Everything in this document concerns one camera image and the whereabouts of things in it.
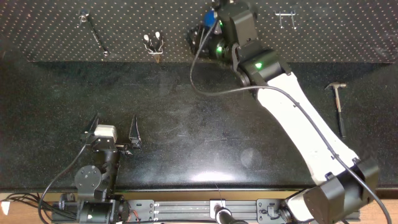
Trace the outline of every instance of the blue object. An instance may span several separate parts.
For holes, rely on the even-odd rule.
[[[214,18],[214,10],[206,12],[203,22],[205,23],[205,27],[211,27],[216,22],[216,18]]]

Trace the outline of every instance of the wooden floor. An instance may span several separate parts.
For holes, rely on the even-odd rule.
[[[398,223],[398,200],[383,200],[386,205],[393,223]],[[30,223],[30,224],[42,224],[39,216],[37,215],[37,209],[24,205],[19,202],[12,202],[8,215],[0,212],[0,223],[2,224],[15,224],[15,223]],[[361,209],[361,222],[358,224],[370,224],[370,223],[386,223],[386,219],[379,208],[379,205],[375,202]]]

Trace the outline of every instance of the hammer head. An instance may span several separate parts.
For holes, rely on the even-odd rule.
[[[333,89],[345,88],[346,86],[347,86],[347,84],[345,84],[345,83],[334,82],[334,83],[331,83],[328,86],[326,86],[325,89],[327,89],[328,87],[333,87]]]

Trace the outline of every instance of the perforated wall panel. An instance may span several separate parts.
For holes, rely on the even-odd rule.
[[[163,62],[189,62],[184,33],[197,25],[210,0],[90,1],[2,0],[0,32],[30,61],[154,61],[144,48],[144,34],[162,32]],[[383,1],[258,1],[259,36],[288,62],[394,62],[398,58],[398,4]],[[110,51],[104,57],[81,9]],[[295,11],[296,29],[289,16]]]

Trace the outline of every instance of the workbench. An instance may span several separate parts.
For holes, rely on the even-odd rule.
[[[0,61],[0,191],[42,192],[81,148],[80,133],[99,112],[128,140],[135,114],[142,149],[123,155],[118,191],[297,190],[314,186],[279,123],[250,92],[205,97],[191,88],[189,63],[27,62],[17,50]],[[398,72],[379,63],[290,63],[306,96],[338,134],[331,82],[345,114],[344,142],[377,159],[379,188],[398,187]],[[216,63],[199,63],[202,89],[237,86]],[[50,191],[75,192],[86,151]]]

